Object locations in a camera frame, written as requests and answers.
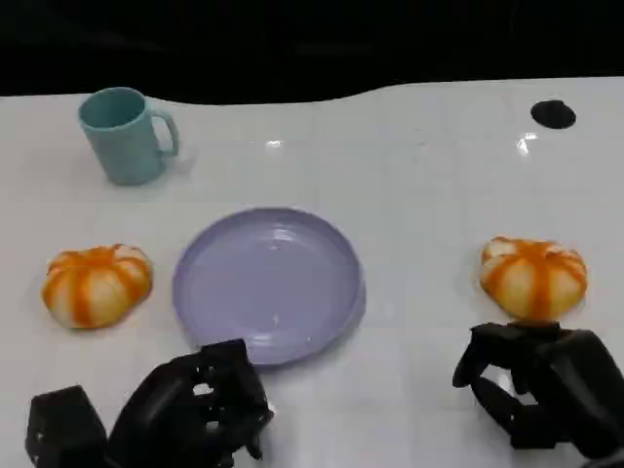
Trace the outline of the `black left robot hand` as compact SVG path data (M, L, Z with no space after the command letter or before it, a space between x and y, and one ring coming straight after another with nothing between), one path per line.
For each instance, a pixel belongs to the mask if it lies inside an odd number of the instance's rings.
M207 345L156 367L108 438L115 467L231 467L274 416L242 339Z

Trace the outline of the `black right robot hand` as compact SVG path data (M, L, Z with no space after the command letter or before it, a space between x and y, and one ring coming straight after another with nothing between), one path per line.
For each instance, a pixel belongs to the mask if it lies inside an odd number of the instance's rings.
M623 373L593 331L477 325L452 384L472 390L514 449L569 443L600 459L623 448Z

